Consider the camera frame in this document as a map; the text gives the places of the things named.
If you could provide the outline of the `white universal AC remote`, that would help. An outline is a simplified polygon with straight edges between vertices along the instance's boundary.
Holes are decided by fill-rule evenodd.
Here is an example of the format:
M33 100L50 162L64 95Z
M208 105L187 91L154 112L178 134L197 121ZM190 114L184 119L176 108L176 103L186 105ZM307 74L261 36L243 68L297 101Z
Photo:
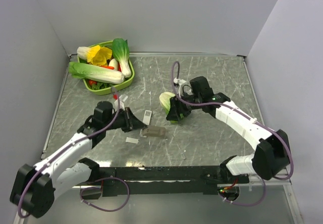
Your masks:
M157 126L148 126L147 128L142 130L141 135L143 137L164 138L166 135L166 128L165 127L157 127Z

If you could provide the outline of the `white battery cover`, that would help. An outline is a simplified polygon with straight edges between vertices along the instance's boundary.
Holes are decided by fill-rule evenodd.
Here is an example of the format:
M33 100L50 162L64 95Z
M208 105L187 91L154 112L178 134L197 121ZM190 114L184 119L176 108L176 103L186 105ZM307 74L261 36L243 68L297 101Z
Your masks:
M139 140L136 139L136 138L127 137L126 142L127 143L132 143L132 144L138 144Z

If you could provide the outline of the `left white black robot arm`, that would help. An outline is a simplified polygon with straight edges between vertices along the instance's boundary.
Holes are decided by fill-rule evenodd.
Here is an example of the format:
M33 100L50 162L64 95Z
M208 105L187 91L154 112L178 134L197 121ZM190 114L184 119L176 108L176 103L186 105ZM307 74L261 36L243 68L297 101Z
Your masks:
M147 124L137 119L129 107L114 109L109 101L99 102L66 144L35 165L24 164L19 168L10 194L10 202L18 207L18 216L40 218L73 186L97 183L99 164L80 156L103 140L108 130L121 129L127 133L145 128Z

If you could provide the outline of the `long white remote control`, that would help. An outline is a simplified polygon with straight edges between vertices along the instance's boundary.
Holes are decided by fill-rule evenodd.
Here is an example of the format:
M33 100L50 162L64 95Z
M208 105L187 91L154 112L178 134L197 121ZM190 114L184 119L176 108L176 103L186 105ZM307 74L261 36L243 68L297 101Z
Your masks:
M151 117L152 117L152 111L151 110L145 110L142 122L149 126L150 121L151 121ZM142 137L142 138L146 138L146 136L143 135L143 129L140 130L140 135L139 136Z

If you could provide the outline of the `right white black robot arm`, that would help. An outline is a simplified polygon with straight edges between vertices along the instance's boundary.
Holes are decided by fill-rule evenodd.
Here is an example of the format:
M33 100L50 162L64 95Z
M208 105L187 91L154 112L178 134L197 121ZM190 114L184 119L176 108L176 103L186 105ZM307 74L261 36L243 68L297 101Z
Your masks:
M190 82L176 78L174 84L179 87L177 94L164 92L159 96L168 121L177 123L194 109L201 109L232 128L254 150L250 155L231 156L221 163L220 175L224 182L231 183L244 174L270 180L290 164L288 136L284 131L261 127L257 119L240 110L229 97L214 93L204 76Z

